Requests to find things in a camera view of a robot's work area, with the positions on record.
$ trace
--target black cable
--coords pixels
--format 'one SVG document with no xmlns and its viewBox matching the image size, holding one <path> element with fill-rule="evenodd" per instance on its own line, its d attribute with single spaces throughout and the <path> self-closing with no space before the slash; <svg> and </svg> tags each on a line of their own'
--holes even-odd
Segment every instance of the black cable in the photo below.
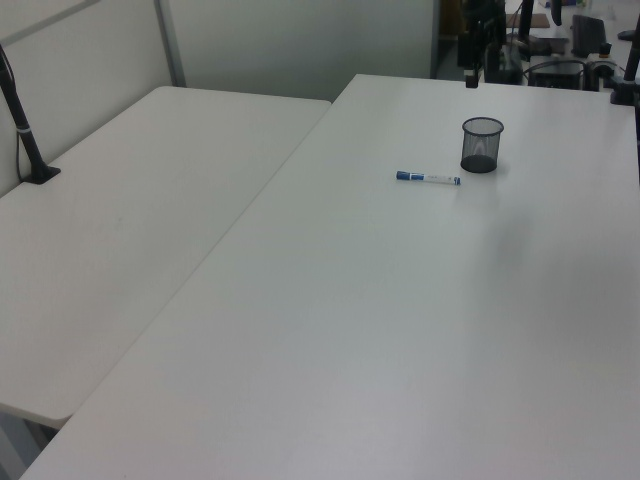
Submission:
<svg viewBox="0 0 640 480">
<path fill-rule="evenodd" d="M 609 60 L 596 60 L 595 62 L 593 62 L 593 64 L 594 65 L 611 65 L 613 67 L 618 67 L 620 70 L 622 70 L 623 73 L 627 73 L 627 71 L 624 68 L 622 68 L 620 65 L 618 65 L 616 62 L 611 62 Z"/>
<path fill-rule="evenodd" d="M 18 173 L 18 180 L 22 183 L 22 175 L 20 175 L 20 134 L 16 132 L 16 172 Z"/>
<path fill-rule="evenodd" d="M 7 66 L 7 69 L 9 69 L 9 75 L 11 75 L 11 83 L 13 83 L 13 86 L 15 87 L 16 86 L 16 77 L 13 74 L 13 69 L 11 68 L 11 64 L 9 63 L 9 59 L 7 58 L 7 54 L 4 53 L 4 49 L 2 48 L 2 45 L 0 45 L 0 55 L 2 56 L 2 61 Z"/>
<path fill-rule="evenodd" d="M 533 67 L 529 67 L 527 68 L 525 71 L 522 72 L 523 75 L 529 73 L 529 72 L 533 72 L 534 70 L 538 70 L 540 68 L 544 68 L 544 67 L 550 67 L 551 65 L 561 65 L 563 63 L 577 63 L 579 65 L 582 65 L 582 70 L 584 71 L 585 67 L 587 66 L 586 63 L 580 61 L 580 60 L 557 60 L 557 61 L 550 61 L 550 62 L 542 62 L 539 63 L 537 65 L 534 65 Z"/>
<path fill-rule="evenodd" d="M 522 5 L 524 2 L 520 2 L 520 6 L 518 7 L 518 9 L 516 10 L 516 13 L 513 14 L 513 17 L 511 17 L 511 47 L 513 47 L 513 33 L 516 30 L 516 19 L 518 18 L 518 13 L 520 12 L 520 10 L 522 10 Z"/>
<path fill-rule="evenodd" d="M 7 66 L 9 70 L 9 75 L 11 76 L 11 83 L 13 86 L 16 86 L 16 77 L 13 74 L 13 69 L 11 68 L 11 63 L 9 63 L 9 59 L 7 58 L 7 54 L 4 53 L 4 49 L 2 45 L 0 45 L 0 57 L 2 57 L 3 63 Z M 20 174 L 20 133 L 16 130 L 16 173 L 18 174 L 18 180 L 20 183 L 23 182 L 22 175 Z"/>
</svg>

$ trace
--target pen holder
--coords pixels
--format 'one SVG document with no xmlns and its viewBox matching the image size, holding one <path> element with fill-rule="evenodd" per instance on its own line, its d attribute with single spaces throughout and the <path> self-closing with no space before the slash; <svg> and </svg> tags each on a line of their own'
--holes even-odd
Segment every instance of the pen holder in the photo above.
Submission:
<svg viewBox="0 0 640 480">
<path fill-rule="evenodd" d="M 462 124 L 464 143 L 460 166 L 467 172 L 487 173 L 498 166 L 502 122 L 488 117 L 470 118 Z"/>
</svg>

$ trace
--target wall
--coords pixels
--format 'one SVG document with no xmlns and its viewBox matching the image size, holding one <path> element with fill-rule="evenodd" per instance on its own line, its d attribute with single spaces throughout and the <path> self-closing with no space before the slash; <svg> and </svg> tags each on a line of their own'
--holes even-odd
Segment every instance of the wall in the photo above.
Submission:
<svg viewBox="0 0 640 480">
<path fill-rule="evenodd" d="M 161 3 L 189 87 L 333 101 L 356 73 L 429 77 L 435 60 L 439 0 Z"/>
<path fill-rule="evenodd" d="M 23 32 L 33 32 L 51 19 L 66 16 L 65 12 L 78 11 L 94 0 L 0 0 L 0 42 L 8 45 L 10 38 L 22 38 Z"/>
<path fill-rule="evenodd" d="M 5 51 L 47 163 L 171 84 L 153 0 L 101 0 Z M 28 172 L 24 150 L 21 157 Z M 2 99 L 0 196 L 16 185 L 15 126 Z"/>
</svg>

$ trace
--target blue marker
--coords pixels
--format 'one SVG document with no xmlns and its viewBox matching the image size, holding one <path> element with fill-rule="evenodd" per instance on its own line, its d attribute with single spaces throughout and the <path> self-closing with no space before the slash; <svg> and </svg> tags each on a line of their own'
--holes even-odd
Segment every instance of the blue marker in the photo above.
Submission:
<svg viewBox="0 0 640 480">
<path fill-rule="evenodd" d="M 409 173 L 398 170 L 398 180 L 418 180 L 429 183 L 446 183 L 447 185 L 460 185 L 460 177 L 443 177 L 441 175 L 425 175 L 423 173 Z"/>
</svg>

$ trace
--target white table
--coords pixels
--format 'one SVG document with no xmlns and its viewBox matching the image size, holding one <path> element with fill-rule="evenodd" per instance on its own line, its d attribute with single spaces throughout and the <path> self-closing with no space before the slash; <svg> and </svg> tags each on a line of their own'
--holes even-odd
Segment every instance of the white table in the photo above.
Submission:
<svg viewBox="0 0 640 480">
<path fill-rule="evenodd" d="M 0 410 L 60 427 L 328 105 L 160 88 L 0 199 Z"/>
<path fill-rule="evenodd" d="M 507 0 L 505 11 L 507 13 L 514 13 L 519 5 L 519 0 Z M 538 0 L 534 3 L 533 12 L 546 14 L 549 20 L 549 28 L 532 28 L 530 32 L 531 35 L 538 38 L 567 38 L 569 40 L 565 48 L 565 56 L 562 58 L 576 58 L 571 53 L 571 49 L 573 48 L 571 25 L 574 15 L 586 15 L 603 20 L 607 41 L 611 43 L 611 55 L 608 61 L 617 63 L 622 68 L 626 67 L 631 42 L 618 40 L 618 33 L 623 30 L 634 30 L 636 28 L 638 15 L 640 14 L 640 4 L 637 0 L 604 0 L 603 2 L 598 2 L 593 8 L 577 6 L 562 7 L 562 25 L 560 26 L 553 22 L 551 10 L 544 8 Z M 615 70 L 617 75 L 624 75 L 621 70 Z M 640 69 L 636 74 L 636 81 L 640 82 Z"/>
<path fill-rule="evenodd" d="M 459 167 L 476 115 L 491 174 Z M 637 478 L 634 128 L 357 76 L 24 480 Z"/>
</svg>

